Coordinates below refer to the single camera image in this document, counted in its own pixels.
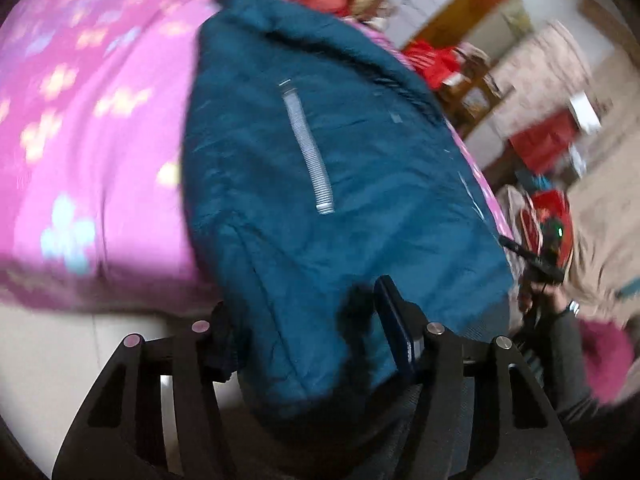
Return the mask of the dark grey sleeve forearm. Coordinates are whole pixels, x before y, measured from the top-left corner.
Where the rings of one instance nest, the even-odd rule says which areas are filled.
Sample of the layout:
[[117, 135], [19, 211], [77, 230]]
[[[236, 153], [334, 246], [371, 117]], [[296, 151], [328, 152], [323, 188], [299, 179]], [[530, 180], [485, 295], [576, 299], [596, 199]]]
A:
[[639, 396], [602, 404], [587, 382], [578, 322], [564, 311], [542, 329], [544, 391], [584, 479], [639, 477]]

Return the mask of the person's right hand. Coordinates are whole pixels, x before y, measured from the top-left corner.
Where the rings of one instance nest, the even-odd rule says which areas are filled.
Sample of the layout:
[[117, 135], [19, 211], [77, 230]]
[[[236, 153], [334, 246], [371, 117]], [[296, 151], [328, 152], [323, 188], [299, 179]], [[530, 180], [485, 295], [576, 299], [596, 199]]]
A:
[[572, 310], [573, 300], [560, 285], [549, 285], [530, 281], [522, 281], [518, 292], [518, 307], [522, 313], [531, 308], [539, 308], [546, 312], [562, 314]]

